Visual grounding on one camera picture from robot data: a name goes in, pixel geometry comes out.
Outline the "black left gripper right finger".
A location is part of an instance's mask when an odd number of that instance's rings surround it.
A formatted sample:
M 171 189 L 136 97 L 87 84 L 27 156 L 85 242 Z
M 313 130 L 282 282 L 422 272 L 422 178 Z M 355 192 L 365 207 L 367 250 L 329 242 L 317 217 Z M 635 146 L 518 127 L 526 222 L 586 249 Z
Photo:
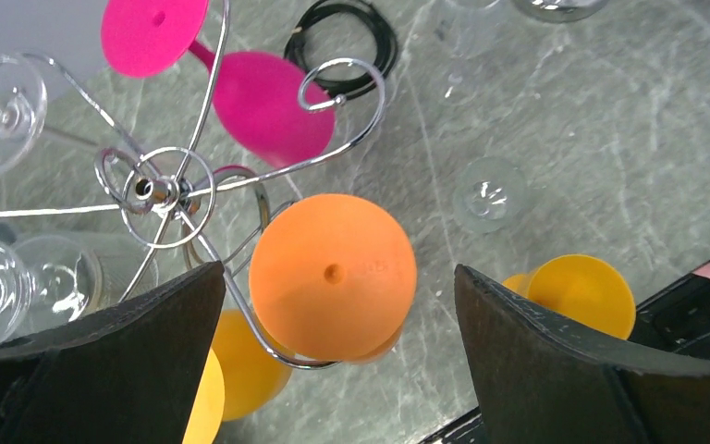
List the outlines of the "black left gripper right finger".
M 710 443 L 710 360 L 596 331 L 458 265 L 455 307 L 490 443 Z

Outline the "yellow wine glass left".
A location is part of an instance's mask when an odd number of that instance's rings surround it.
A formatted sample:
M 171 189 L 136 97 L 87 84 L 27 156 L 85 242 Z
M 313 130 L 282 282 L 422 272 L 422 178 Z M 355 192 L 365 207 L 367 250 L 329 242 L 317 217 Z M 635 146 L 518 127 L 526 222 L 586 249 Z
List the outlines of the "yellow wine glass left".
M 291 373 L 263 349 L 240 311 L 223 311 L 183 441 L 212 443 L 223 422 L 259 410 L 286 386 Z

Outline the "clear wine glass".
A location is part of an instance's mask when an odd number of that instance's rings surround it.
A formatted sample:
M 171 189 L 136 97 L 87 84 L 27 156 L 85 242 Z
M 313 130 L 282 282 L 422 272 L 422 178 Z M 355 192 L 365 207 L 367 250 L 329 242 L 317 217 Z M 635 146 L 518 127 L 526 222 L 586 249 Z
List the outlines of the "clear wine glass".
M 513 223 L 530 201 L 520 169 L 502 157 L 471 161 L 456 176 L 453 215 L 466 229 L 487 234 Z
M 63 67 L 44 54 L 0 54 L 0 174 L 15 167 L 42 137 L 95 149 L 98 142 L 45 125 L 48 93 L 38 65 L 55 68 L 76 89 Z
M 0 241 L 0 344 L 109 308 L 125 291 L 152 289 L 155 262 L 130 284 L 145 255 L 126 235 L 55 232 Z

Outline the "chrome wine glass rack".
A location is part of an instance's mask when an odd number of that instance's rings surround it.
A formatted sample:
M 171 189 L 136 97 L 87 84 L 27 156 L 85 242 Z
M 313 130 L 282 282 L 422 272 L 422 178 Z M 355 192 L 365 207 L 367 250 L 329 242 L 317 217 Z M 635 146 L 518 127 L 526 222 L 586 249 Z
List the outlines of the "chrome wine glass rack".
M 257 191 L 262 191 L 263 182 L 283 177 L 287 174 L 294 173 L 296 171 L 302 170 L 307 167 L 316 166 L 322 164 L 332 158 L 346 153 L 351 150 L 354 146 L 359 144 L 366 136 L 368 136 L 380 123 L 384 111 L 386 109 L 386 79 L 382 71 L 380 71 L 375 65 L 368 63 L 366 61 L 360 60 L 353 57 L 338 57 L 331 60 L 325 61 L 323 64 L 312 68 L 308 72 L 305 72 L 305 77 L 301 82 L 300 89 L 298 92 L 298 102 L 302 109 L 317 113 L 324 111 L 328 108 L 333 109 L 334 107 L 341 106 L 347 102 L 349 99 L 345 94 L 339 94 L 334 98 L 328 98 L 328 100 L 312 104 L 307 100 L 307 92 L 315 84 L 318 76 L 327 69 L 337 67 L 337 66 L 348 66 L 348 67 L 358 67 L 364 71 L 366 75 L 371 79 L 371 84 L 378 91 L 378 105 L 373 113 L 371 120 L 368 125 L 356 136 L 354 136 L 349 141 L 345 142 L 334 151 L 327 154 L 319 154 L 313 158 L 298 162 L 291 166 L 284 166 L 268 173 L 262 175 L 246 174 L 247 172 L 240 171 L 235 174 L 237 177 L 242 179 L 239 181 L 226 182 L 226 178 L 223 176 L 224 173 L 214 173 L 210 168 L 208 163 L 196 153 L 196 147 L 202 130 L 205 126 L 209 111 L 213 104 L 214 97 L 214 86 L 217 82 L 220 65 L 225 55 L 225 47 L 228 32 L 230 30 L 229 16 L 230 16 L 230 1 L 223 1 L 223 17 L 220 26 L 219 40 L 216 46 L 216 51 L 214 52 L 214 63 L 213 68 L 209 70 L 209 77 L 207 83 L 207 89 L 205 92 L 204 100 L 202 103 L 202 108 L 200 114 L 198 115 L 195 130 L 192 132 L 190 142 L 188 146 L 181 147 L 162 147 L 154 149 L 150 152 L 145 152 L 141 145 L 137 143 L 131 136 L 131 134 L 126 131 L 126 129 L 115 120 L 100 104 L 89 95 L 88 91 L 85 90 L 78 82 L 77 79 L 61 64 L 71 77 L 76 80 L 79 88 L 74 88 L 60 72 L 56 71 L 66 80 L 66 82 L 73 87 L 77 94 L 89 105 L 90 108 L 94 109 L 98 115 L 101 117 L 105 123 L 108 124 L 110 128 L 113 129 L 119 138 L 125 143 L 128 148 L 127 150 L 119 150 L 117 148 L 103 148 L 94 163 L 94 173 L 97 178 L 97 182 L 104 190 L 105 194 L 110 196 L 112 203 L 100 204 L 100 205 L 88 205 L 88 206 L 78 206 L 69 208 L 40 208 L 40 209 L 26 209 L 26 210 L 5 210 L 0 211 L 0 222 L 2 220 L 15 219 L 15 218 L 28 218 L 28 217 L 47 217 L 47 216 L 62 216 L 62 215 L 89 215 L 94 213 L 102 212 L 116 212 L 121 215 L 122 222 L 129 231 L 129 234 L 135 239 L 136 242 L 143 245 L 148 249 L 147 255 L 145 256 L 143 263 L 139 266 L 135 276 L 131 281 L 132 286 L 136 286 L 141 282 L 142 276 L 144 275 L 145 268 L 149 262 L 155 256 L 155 252 L 159 250 L 169 250 L 184 247 L 193 241 L 199 241 L 200 244 L 206 249 L 208 255 L 219 260 L 225 264 L 224 278 L 226 282 L 226 289 L 232 290 L 234 292 L 234 299 L 237 303 L 238 308 L 244 315 L 249 328 L 253 336 L 260 342 L 264 350 L 269 353 L 274 359 L 278 360 L 282 364 L 285 364 L 291 368 L 303 369 L 303 370 L 317 370 L 324 369 L 339 362 L 336 361 L 314 361 L 314 360 L 302 360 L 295 357 L 290 357 L 278 349 L 270 346 L 268 344 L 267 337 L 258 331 L 256 324 L 256 318 L 251 314 L 246 313 L 246 300 L 244 299 L 238 285 L 235 282 L 235 273 L 226 265 L 232 257 L 228 257 L 226 260 L 222 260 L 218 251 L 214 248 L 213 244 L 205 237 L 203 233 L 204 227 L 207 225 L 209 219 L 212 217 L 216 198 L 219 193 L 225 191 L 231 191 L 235 189 L 240 189 L 244 187 L 253 187 L 255 195 L 259 194 Z M 153 163 L 153 159 L 160 154 L 167 153 L 180 153 L 183 154 L 178 171 L 174 175 L 166 175 L 164 172 Z M 119 159 L 125 166 L 129 168 L 129 174 L 127 175 L 124 187 L 122 190 L 117 190 L 115 186 L 109 181 L 105 165 L 110 163 L 113 159 Z M 202 183 L 197 184 L 196 182 L 189 182 L 184 178 L 182 173 L 186 172 L 189 166 L 190 160 L 197 162 L 202 168 L 205 179 Z M 191 208 L 193 204 L 198 204 L 198 201 L 202 201 L 203 197 L 207 195 L 208 206 L 205 208 L 202 221 L 200 223 L 194 222 L 191 218 Z M 261 215 L 261 225 L 254 233 L 252 233 L 251 238 L 256 236 L 258 232 L 264 231 L 269 222 L 271 222 L 271 215 L 269 204 L 267 203 L 267 198 L 263 198 L 261 194 L 259 196 L 262 200 L 260 201 L 262 209 Z M 136 229 L 130 220 L 132 216 L 142 216 L 145 214 L 157 214 L 162 218 L 162 224 L 156 233 L 155 241 L 148 241 L 144 239 Z M 170 223 L 170 220 L 179 218 L 181 222 L 186 227 L 187 234 L 185 237 L 180 238 L 175 242 L 170 243 L 160 243 L 164 238 L 166 232 L 166 226 Z M 239 248 L 242 248 L 251 239 L 248 238 L 243 242 Z

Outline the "clear tumbler glass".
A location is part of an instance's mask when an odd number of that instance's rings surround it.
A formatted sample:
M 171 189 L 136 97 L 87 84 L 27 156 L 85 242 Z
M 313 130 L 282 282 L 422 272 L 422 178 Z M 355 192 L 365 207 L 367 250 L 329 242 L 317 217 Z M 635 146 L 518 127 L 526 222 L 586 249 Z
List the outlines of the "clear tumbler glass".
M 454 57 L 471 59 L 496 42 L 508 1 L 436 1 L 430 17 L 433 36 Z

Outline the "orange wine glass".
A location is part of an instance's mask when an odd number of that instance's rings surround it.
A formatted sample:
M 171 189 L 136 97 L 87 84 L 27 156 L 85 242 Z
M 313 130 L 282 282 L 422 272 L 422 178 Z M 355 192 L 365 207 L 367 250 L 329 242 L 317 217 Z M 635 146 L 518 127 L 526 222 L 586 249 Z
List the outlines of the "orange wine glass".
M 364 198 L 323 193 L 280 213 L 249 267 L 253 310 L 283 347 L 366 364 L 398 341 L 417 290 L 408 234 Z

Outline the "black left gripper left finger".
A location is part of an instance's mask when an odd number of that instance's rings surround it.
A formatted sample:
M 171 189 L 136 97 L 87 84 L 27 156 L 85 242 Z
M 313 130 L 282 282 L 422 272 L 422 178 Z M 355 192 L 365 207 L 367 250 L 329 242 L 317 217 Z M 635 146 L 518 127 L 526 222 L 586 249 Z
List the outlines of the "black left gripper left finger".
M 0 344 L 0 443 L 179 443 L 226 294 L 223 272 L 207 263 Z

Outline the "pink wine glass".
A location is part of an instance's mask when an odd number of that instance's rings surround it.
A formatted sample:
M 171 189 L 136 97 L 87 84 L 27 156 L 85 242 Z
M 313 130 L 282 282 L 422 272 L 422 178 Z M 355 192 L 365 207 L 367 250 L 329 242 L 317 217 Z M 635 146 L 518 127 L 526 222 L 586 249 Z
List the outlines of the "pink wine glass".
M 204 0 L 110 0 L 100 33 L 105 59 L 132 78 L 156 75 L 187 52 L 211 70 L 214 52 L 196 40 L 208 6 Z M 304 77 L 278 55 L 226 54 L 214 86 L 214 111 L 239 144 L 274 168 L 313 158 L 330 143 L 336 114 L 331 108 L 301 108 Z

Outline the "yellow-orange wine glass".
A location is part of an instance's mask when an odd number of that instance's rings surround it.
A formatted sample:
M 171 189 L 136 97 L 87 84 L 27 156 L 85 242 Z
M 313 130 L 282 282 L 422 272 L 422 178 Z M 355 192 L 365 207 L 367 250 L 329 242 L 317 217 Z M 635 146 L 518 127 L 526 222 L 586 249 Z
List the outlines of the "yellow-orange wine glass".
M 502 285 L 520 296 L 587 327 L 628 339 L 636 322 L 636 302 L 625 278 L 590 255 L 566 254 Z

